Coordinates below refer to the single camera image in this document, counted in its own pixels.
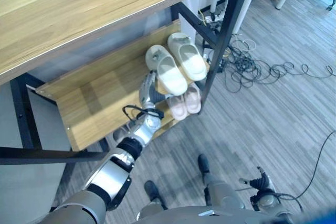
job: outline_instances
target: wooden tabletop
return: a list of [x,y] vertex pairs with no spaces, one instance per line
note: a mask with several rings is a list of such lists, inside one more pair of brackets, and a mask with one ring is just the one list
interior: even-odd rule
[[181,0],[0,0],[0,85]]

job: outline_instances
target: pink slipper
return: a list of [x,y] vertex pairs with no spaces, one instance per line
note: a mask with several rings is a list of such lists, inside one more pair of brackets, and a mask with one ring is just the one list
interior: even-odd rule
[[167,100],[167,103],[174,119],[181,121],[187,117],[188,112],[184,103],[183,95],[179,95],[178,97],[170,97]]
[[191,83],[183,94],[187,111],[190,114],[196,114],[201,110],[201,93],[199,90],[196,84]]

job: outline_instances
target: metal leg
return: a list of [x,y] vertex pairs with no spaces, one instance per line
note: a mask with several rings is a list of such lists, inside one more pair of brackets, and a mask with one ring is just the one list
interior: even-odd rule
[[99,141],[99,145],[102,149],[103,152],[108,152],[110,151],[110,147],[109,147],[109,144],[106,140],[106,138],[104,137],[102,140]]
[[19,76],[12,80],[10,87],[23,148],[42,149],[25,77]]
[[107,152],[69,152],[0,147],[0,165],[99,161]]
[[207,26],[204,26],[204,24],[182,2],[179,2],[174,6],[188,23],[210,44],[210,46],[215,48],[217,38],[214,32]]
[[178,10],[176,5],[172,5],[170,7],[170,11],[171,11],[171,15],[172,15],[172,21],[177,20],[178,19]]
[[218,180],[211,173],[203,176],[206,186],[204,190],[205,202],[207,206],[222,206],[225,208],[245,208],[243,201],[229,184]]
[[229,0],[226,8],[225,16],[222,22],[221,31],[219,32],[217,44],[215,46],[215,51],[213,54],[213,59],[211,61],[209,73],[207,75],[205,88],[202,93],[202,105],[204,105],[205,100],[210,92],[212,83],[214,82],[216,73],[219,68],[224,50],[227,48],[233,28],[236,24],[238,15],[243,6],[244,0]]
[[159,212],[162,212],[163,210],[164,209],[159,201],[158,202],[152,201],[147,206],[141,209],[138,216],[136,217],[137,218],[136,220],[143,219],[147,216],[155,215]]

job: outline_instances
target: shoe rack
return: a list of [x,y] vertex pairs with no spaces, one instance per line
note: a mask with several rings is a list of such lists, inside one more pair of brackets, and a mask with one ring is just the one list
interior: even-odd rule
[[[180,31],[179,14],[214,49],[205,83],[197,83],[202,91],[204,105],[244,0],[228,1],[218,36],[204,26],[181,1],[2,0],[0,85],[10,81],[13,100],[22,101],[16,102],[15,108],[22,142],[25,140],[32,146],[41,146],[36,126],[31,123],[34,122],[34,115],[29,109],[27,89],[36,91],[52,103],[56,102],[74,151],[84,150],[126,123],[128,119],[121,108],[127,104],[139,105],[139,85],[148,72],[145,52],[151,45],[166,44],[171,33]],[[168,7],[171,9],[173,24],[161,27],[152,34],[50,83],[43,83],[26,73],[66,52]],[[185,78],[188,83],[191,82],[186,75]],[[157,88],[164,92],[160,84]],[[156,136],[177,123],[172,119],[165,103],[158,107],[166,113],[162,128]],[[97,160],[102,156],[101,153],[91,152],[50,153],[41,148],[37,148],[32,154],[24,144],[23,147],[19,151],[0,147],[0,151],[6,153],[3,162],[64,163]]]
[[[73,150],[85,149],[128,122],[121,108],[128,104],[140,106],[139,87],[149,72],[145,63],[147,49],[155,44],[167,48],[168,36],[178,31],[180,22],[176,20],[36,90],[57,103]],[[178,67],[187,83],[191,83]],[[159,81],[157,90],[167,93]],[[165,117],[155,136],[177,123],[165,101],[157,107],[165,112]]]

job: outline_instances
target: slipper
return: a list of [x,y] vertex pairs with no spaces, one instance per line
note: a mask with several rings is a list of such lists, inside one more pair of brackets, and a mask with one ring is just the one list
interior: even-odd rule
[[206,77],[204,60],[188,35],[171,34],[168,38],[168,47],[191,80],[200,81]]
[[181,121],[188,116],[187,108],[182,95],[178,97],[170,97],[167,100],[167,103],[174,119]]
[[201,110],[201,93],[199,90],[196,84],[191,83],[183,95],[187,111],[190,114],[196,114]]
[[174,58],[163,46],[151,46],[145,59],[148,68],[157,71],[157,77],[168,93],[181,95],[187,90],[185,78],[176,66]]

